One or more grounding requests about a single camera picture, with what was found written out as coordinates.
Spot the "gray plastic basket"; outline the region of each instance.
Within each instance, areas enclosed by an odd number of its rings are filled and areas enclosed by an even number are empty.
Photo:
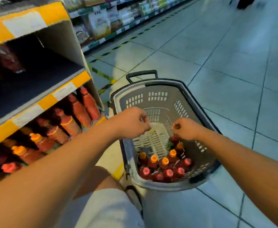
[[[155,79],[134,83],[130,80],[132,77],[145,74],[155,74]],[[120,141],[126,174],[131,177],[133,183],[156,190],[179,191],[194,188],[204,183],[207,176],[213,173],[220,166],[220,163],[207,147],[196,141],[182,141],[185,150],[183,155],[193,160],[193,166],[187,176],[179,182],[159,183],[144,180],[139,176],[137,169],[139,149],[149,147],[148,157],[153,154],[158,154],[159,158],[167,156],[167,142],[169,137],[173,135],[171,127],[178,118],[191,118],[210,130],[218,133],[220,131],[183,82],[160,79],[155,70],[130,73],[126,78],[130,84],[111,95],[114,114],[136,106],[146,111],[152,124],[152,129],[140,137]]]

